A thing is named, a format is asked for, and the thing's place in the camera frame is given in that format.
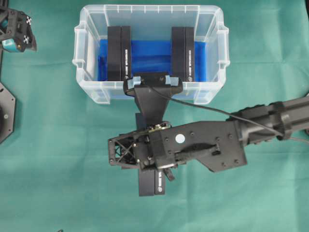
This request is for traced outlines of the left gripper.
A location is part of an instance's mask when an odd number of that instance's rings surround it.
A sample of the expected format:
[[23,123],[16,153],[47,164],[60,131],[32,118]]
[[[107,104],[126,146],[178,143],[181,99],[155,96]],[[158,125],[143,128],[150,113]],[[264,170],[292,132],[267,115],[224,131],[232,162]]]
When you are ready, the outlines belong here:
[[32,18],[23,11],[0,8],[0,49],[10,53],[37,50],[31,30]]

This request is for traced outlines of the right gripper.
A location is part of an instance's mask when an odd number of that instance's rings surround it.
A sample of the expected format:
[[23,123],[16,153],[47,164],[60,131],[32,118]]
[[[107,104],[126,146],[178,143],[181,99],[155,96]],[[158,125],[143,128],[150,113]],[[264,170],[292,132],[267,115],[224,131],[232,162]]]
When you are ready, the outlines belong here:
[[110,165],[143,172],[163,170],[173,181],[171,168],[191,160],[212,172],[247,164],[236,121],[198,121],[173,127],[167,121],[147,126],[138,118],[136,123],[136,131],[108,140]]

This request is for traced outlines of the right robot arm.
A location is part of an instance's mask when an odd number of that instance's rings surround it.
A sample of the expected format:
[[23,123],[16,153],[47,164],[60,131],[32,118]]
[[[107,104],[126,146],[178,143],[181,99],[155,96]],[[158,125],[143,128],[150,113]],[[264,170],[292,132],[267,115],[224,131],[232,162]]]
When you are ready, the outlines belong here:
[[309,127],[309,99],[256,105],[231,113],[224,121],[198,121],[173,127],[167,121],[149,124],[108,141],[109,163],[123,169],[163,171],[197,160],[211,172],[247,163],[251,144],[289,140]]

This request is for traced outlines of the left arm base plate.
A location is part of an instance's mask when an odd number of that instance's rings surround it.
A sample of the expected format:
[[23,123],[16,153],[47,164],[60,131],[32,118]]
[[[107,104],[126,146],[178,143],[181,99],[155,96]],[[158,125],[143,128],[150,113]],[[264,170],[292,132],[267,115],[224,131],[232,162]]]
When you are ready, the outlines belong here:
[[0,84],[0,142],[2,143],[14,131],[16,100],[13,94]]

